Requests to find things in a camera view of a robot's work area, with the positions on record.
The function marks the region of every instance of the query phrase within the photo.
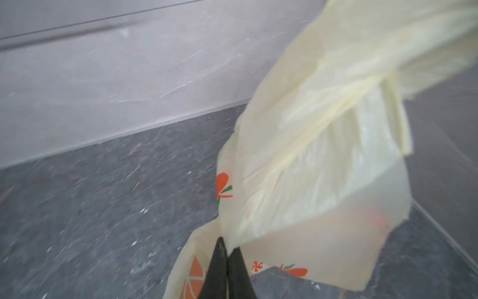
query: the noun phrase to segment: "black tongs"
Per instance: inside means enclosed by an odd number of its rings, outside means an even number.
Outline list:
[[[257,299],[240,249],[228,258],[224,239],[219,237],[197,299],[226,299],[228,291],[229,299]]]

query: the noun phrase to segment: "plastic bag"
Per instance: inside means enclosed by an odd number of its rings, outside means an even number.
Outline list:
[[[164,298],[197,297],[221,235],[251,274],[363,289],[410,209],[402,101],[471,65],[477,28],[476,0],[328,3],[238,119],[217,162],[219,217],[193,232]]]

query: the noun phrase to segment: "orange fruit print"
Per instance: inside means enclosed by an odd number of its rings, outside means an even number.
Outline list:
[[[294,266],[295,264],[284,267],[284,264],[282,264],[279,270],[284,271],[287,274],[294,275],[295,277],[304,277],[307,275],[307,272],[309,272],[305,268],[294,268]]]
[[[203,271],[196,256],[194,256],[193,264],[189,270],[189,276],[184,282],[179,299],[197,299],[203,288],[206,273]]]
[[[217,203],[218,204],[219,204],[221,198],[232,197],[232,195],[223,195],[223,193],[232,190],[232,185],[227,186],[228,182],[229,182],[229,176],[228,176],[227,173],[221,172],[220,174],[217,175],[217,177],[216,177],[216,197],[217,197]]]

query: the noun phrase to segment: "wall baseboard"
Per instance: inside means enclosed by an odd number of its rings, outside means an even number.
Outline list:
[[[90,145],[94,145],[94,144],[100,144],[100,143],[103,143],[103,142],[108,141],[108,140],[113,140],[113,139],[116,139],[116,138],[132,135],[132,134],[147,131],[147,130],[150,130],[150,129],[166,126],[166,125],[169,125],[169,124],[172,124],[172,123],[175,123],[175,122],[185,121],[185,120],[188,120],[190,118],[198,117],[198,116],[201,116],[201,115],[206,115],[206,114],[217,112],[217,111],[220,111],[220,110],[240,106],[240,105],[243,105],[243,104],[247,104],[249,101],[250,101],[250,98],[245,99],[245,100],[240,100],[240,101],[237,101],[237,102],[234,102],[234,103],[231,103],[231,104],[222,105],[222,106],[206,109],[206,110],[203,110],[203,111],[195,112],[195,113],[192,113],[192,114],[180,116],[180,117],[170,119],[170,120],[167,120],[167,121],[156,122],[152,125],[141,127],[139,129],[124,131],[124,132],[121,132],[119,134],[111,135],[111,136],[108,136],[108,137],[105,137],[105,138],[100,138],[100,139],[87,141],[85,143],[81,143],[81,144],[78,144],[78,145],[75,145],[75,146],[62,148],[58,151],[42,153],[42,154],[39,154],[39,155],[36,155],[36,156],[31,156],[28,159],[9,161],[9,163],[6,164],[6,165],[0,165],[0,169],[9,168],[9,167],[14,166],[14,165],[28,163],[28,162],[31,162],[31,161],[34,161],[34,160],[47,158],[47,157],[50,157],[50,156],[53,156],[53,155],[57,155],[57,154],[61,154],[61,153],[69,152],[69,151],[74,151],[74,150],[82,148],[82,147],[86,147],[86,146],[90,146]]]
[[[432,215],[430,215],[421,204],[419,204],[415,199],[412,201],[413,205],[420,211],[436,228],[437,230],[445,236],[445,239],[450,244],[450,246],[458,252],[459,255],[466,261],[466,263],[473,269],[473,271],[478,273],[478,263],[455,241],[449,233],[435,220]]]

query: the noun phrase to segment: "speckled stone floor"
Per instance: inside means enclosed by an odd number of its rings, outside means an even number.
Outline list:
[[[243,107],[0,170],[7,299],[160,299],[189,234],[217,215],[215,164]],[[367,289],[270,269],[259,299],[477,299],[478,276],[417,210]]]

